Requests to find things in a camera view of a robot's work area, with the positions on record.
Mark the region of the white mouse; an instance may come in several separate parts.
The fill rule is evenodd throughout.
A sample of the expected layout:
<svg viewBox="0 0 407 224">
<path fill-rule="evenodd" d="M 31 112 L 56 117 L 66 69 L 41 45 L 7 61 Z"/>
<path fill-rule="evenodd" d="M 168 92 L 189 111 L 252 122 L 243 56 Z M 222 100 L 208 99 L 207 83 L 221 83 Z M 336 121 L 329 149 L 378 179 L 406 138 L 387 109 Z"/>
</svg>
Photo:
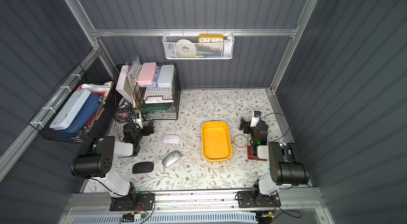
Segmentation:
<svg viewBox="0 0 407 224">
<path fill-rule="evenodd" d="M 178 135 L 164 135 L 161 139 L 163 144 L 179 144 L 181 137 Z"/>
</svg>

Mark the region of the silver grey mouse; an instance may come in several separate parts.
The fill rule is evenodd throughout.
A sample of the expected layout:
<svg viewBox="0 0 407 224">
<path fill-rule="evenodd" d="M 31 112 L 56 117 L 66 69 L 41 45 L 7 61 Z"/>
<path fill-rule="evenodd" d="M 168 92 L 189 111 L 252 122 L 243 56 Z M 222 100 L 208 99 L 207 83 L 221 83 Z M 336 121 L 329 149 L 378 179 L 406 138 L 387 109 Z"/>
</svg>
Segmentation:
<svg viewBox="0 0 407 224">
<path fill-rule="evenodd" d="M 182 157 L 182 154 L 180 151 L 175 150 L 171 153 L 169 153 L 163 160 L 162 164 L 165 168 L 170 167 L 173 165 L 175 162 L 177 162 L 180 158 Z"/>
</svg>

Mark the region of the black mouse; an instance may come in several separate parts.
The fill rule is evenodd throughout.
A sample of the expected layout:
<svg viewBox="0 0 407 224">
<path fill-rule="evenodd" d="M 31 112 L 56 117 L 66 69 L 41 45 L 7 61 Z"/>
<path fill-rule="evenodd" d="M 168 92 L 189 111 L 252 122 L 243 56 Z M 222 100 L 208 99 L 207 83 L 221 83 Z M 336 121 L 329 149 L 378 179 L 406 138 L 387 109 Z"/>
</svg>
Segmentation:
<svg viewBox="0 0 407 224">
<path fill-rule="evenodd" d="M 151 161 L 144 161 L 135 163 L 132 167 L 133 174 L 150 173 L 154 169 L 154 163 Z"/>
</svg>

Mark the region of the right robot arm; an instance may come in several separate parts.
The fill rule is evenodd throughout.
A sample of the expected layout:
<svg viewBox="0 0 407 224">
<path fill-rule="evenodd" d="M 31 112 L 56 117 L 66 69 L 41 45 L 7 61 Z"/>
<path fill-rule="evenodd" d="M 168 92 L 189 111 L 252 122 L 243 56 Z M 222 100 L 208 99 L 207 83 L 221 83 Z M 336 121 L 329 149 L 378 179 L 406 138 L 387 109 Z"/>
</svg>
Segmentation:
<svg viewBox="0 0 407 224">
<path fill-rule="evenodd" d="M 253 117 L 250 122 L 242 118 L 239 129 L 250 136 L 248 159 L 269 162 L 269 173 L 255 181 L 251 192 L 237 192 L 235 199 L 239 207 L 281 207 L 279 191 L 309 182 L 309 172 L 298 144 L 269 141 L 269 127 L 259 117 Z"/>
</svg>

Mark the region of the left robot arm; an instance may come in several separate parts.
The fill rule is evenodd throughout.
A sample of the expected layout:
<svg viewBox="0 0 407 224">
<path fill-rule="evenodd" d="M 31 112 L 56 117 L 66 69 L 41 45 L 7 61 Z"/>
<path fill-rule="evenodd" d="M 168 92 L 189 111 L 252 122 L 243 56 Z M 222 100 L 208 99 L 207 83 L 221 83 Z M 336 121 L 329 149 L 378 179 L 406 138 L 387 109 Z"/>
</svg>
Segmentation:
<svg viewBox="0 0 407 224">
<path fill-rule="evenodd" d="M 134 185 L 124 179 L 113 167 L 115 158 L 124 164 L 131 163 L 141 149 L 144 136 L 154 133 L 154 123 L 141 127 L 135 123 L 123 126 L 123 141 L 114 136 L 88 139 L 74 157 L 71 172 L 75 176 L 90 179 L 102 185 L 110 193 L 110 211 L 153 211 L 155 195 L 150 192 L 136 192 Z"/>
</svg>

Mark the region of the red small box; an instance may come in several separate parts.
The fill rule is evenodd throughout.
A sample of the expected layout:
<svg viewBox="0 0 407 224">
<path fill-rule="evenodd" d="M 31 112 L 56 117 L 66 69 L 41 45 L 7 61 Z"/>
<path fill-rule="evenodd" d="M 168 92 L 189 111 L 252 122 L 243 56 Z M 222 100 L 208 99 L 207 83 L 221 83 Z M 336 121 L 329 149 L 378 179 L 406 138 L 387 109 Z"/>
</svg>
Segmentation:
<svg viewBox="0 0 407 224">
<path fill-rule="evenodd" d="M 247 153 L 248 153 L 248 160 L 267 161 L 266 159 L 260 159 L 260 158 L 253 156 L 251 153 L 251 149 L 249 149 L 249 148 L 247 149 Z"/>
</svg>

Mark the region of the yellow storage box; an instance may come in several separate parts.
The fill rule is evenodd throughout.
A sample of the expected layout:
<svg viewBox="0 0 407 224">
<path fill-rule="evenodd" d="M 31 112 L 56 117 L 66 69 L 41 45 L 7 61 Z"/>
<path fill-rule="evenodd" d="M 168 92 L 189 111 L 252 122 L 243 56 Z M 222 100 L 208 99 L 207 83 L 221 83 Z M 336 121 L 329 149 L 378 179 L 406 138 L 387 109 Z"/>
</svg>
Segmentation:
<svg viewBox="0 0 407 224">
<path fill-rule="evenodd" d="M 210 121 L 201 127 L 201 145 L 204 159 L 210 163 L 228 161 L 233 154 L 228 125 L 223 121 Z"/>
</svg>

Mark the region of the clear tape roll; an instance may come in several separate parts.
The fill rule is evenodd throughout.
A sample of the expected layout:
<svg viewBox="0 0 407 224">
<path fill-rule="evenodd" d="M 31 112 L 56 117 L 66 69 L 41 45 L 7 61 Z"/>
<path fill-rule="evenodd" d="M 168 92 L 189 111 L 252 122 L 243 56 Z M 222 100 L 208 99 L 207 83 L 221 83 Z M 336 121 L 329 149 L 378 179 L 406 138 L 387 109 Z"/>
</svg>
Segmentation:
<svg viewBox="0 0 407 224">
<path fill-rule="evenodd" d="M 232 138 L 232 144 L 238 149 L 245 149 L 249 143 L 249 138 L 244 134 L 237 134 Z"/>
</svg>

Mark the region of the pink pencil case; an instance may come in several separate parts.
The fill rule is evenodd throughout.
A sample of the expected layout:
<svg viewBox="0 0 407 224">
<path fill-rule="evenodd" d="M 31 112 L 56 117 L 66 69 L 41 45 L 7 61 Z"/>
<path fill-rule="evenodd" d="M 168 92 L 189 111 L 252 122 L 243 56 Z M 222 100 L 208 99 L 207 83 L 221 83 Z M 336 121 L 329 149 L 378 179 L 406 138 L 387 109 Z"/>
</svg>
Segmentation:
<svg viewBox="0 0 407 224">
<path fill-rule="evenodd" d="M 153 84 L 155 81 L 156 70 L 156 62 L 143 63 L 137 78 L 137 84 L 139 86 L 149 86 Z"/>
</svg>

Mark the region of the books in organizer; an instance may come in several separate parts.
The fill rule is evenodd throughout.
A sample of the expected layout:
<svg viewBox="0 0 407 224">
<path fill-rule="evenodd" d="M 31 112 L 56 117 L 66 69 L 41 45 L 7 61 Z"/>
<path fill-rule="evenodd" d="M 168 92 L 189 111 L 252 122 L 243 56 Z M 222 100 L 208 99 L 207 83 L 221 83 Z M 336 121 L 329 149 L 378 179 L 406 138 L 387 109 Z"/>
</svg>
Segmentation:
<svg viewBox="0 0 407 224">
<path fill-rule="evenodd" d="M 124 65 L 118 66 L 119 76 L 116 83 L 116 91 L 131 105 L 134 104 L 133 92 L 136 88 L 136 79 L 141 66 L 142 63 L 139 55 L 135 55 L 134 60 L 127 61 Z"/>
</svg>

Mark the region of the dark blue case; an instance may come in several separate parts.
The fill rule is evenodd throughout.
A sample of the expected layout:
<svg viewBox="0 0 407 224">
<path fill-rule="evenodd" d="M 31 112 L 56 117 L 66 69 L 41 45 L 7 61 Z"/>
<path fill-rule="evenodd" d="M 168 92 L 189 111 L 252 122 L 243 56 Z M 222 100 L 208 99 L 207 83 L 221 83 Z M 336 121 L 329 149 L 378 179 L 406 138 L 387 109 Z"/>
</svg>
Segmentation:
<svg viewBox="0 0 407 224">
<path fill-rule="evenodd" d="M 59 133 L 63 135 L 73 135 L 83 129 L 100 108 L 102 104 L 100 99 L 100 94 L 92 93 L 80 109 L 71 125 L 67 129 L 59 130 Z"/>
</svg>

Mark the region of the white long case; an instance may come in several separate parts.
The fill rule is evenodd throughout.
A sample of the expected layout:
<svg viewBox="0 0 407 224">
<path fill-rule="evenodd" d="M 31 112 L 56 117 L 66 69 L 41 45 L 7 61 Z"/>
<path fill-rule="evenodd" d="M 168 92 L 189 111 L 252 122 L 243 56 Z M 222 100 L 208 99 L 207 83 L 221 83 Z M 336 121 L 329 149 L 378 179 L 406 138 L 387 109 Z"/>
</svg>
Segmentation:
<svg viewBox="0 0 407 224">
<path fill-rule="evenodd" d="M 50 123 L 49 128 L 54 130 L 67 129 L 90 95 L 91 91 L 88 89 L 76 90 Z"/>
</svg>

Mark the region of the white tape roll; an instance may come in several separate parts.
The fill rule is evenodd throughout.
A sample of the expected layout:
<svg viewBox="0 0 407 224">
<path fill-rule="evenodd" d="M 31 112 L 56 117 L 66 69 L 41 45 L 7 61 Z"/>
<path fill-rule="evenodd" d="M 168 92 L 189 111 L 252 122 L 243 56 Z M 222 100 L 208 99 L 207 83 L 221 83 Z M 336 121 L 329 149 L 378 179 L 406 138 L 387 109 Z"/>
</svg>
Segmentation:
<svg viewBox="0 0 407 224">
<path fill-rule="evenodd" d="M 197 53 L 196 45 L 187 39 L 177 41 L 175 49 L 179 56 L 194 56 Z"/>
</svg>

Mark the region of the yellow clock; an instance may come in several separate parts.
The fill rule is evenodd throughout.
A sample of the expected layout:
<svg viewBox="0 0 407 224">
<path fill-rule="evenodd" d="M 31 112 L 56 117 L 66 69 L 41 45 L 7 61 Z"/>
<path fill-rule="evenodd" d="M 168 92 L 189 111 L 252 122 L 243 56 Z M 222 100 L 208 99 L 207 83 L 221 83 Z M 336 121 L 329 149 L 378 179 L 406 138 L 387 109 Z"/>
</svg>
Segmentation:
<svg viewBox="0 0 407 224">
<path fill-rule="evenodd" d="M 199 34 L 199 43 L 222 43 L 224 42 L 224 36 L 222 34 Z"/>
</svg>

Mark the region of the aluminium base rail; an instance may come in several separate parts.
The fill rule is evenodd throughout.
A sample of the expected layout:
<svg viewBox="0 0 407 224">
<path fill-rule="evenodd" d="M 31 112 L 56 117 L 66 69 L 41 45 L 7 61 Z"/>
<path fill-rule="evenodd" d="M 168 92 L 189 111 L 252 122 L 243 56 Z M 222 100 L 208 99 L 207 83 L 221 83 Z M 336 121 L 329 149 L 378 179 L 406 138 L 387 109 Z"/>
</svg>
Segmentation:
<svg viewBox="0 0 407 224">
<path fill-rule="evenodd" d="M 153 191 L 136 210 L 111 211 L 108 193 L 72 194 L 61 224 L 332 224 L 318 188 L 252 198 L 249 189 Z"/>
</svg>

